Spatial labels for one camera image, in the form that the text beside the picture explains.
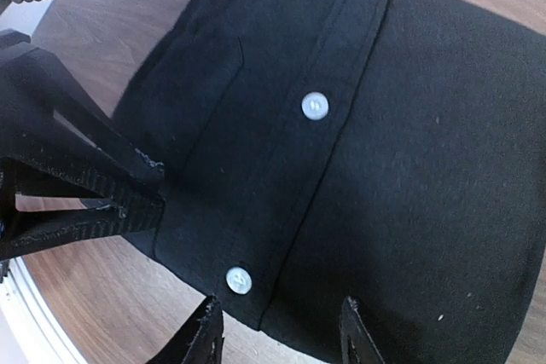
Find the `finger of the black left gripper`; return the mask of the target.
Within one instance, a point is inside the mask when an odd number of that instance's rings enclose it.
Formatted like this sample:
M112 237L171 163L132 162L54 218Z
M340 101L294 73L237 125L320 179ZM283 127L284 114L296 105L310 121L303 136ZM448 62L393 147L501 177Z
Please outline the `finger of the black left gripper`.
M165 179L164 165L152 160L115 129L112 120L68 71L47 50L34 45L12 45L1 51L1 70L15 88L49 113L57 112L100 159L116 165L124 175L153 188Z
M74 187L109 203L70 211L19 211L15 195L40 188ZM119 172L90 165L67 172L45 172L20 161L1 159L1 259L25 256L76 241L147 231L157 228L165 201L138 181Z

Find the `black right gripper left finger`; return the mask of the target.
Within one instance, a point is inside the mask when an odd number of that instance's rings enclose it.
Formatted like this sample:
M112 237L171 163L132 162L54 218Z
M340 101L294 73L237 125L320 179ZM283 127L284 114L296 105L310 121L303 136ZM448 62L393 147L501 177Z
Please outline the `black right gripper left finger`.
M220 364L224 346L224 318L215 296L206 297L151 364Z

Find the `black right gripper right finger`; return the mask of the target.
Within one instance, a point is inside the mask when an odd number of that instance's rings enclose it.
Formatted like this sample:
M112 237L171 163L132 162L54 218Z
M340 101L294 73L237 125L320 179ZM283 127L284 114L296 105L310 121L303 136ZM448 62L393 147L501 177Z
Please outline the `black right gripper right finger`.
M354 297L347 297L340 314L340 347L342 362L383 364L386 362L376 343L378 323Z

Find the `black long sleeve shirt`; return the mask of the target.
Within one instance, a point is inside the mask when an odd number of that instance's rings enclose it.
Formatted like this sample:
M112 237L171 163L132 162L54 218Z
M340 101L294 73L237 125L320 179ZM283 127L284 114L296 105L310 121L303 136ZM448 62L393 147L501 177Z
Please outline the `black long sleeve shirt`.
M114 123L166 168L141 253L341 360L503 363L545 247L545 38L461 0L189 0Z

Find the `front aluminium rail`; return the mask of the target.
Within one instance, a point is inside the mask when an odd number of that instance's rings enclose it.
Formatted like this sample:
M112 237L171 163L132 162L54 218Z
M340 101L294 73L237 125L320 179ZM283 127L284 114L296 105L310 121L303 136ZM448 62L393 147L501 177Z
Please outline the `front aluminium rail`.
M29 363L86 363L21 257L1 263L1 315Z

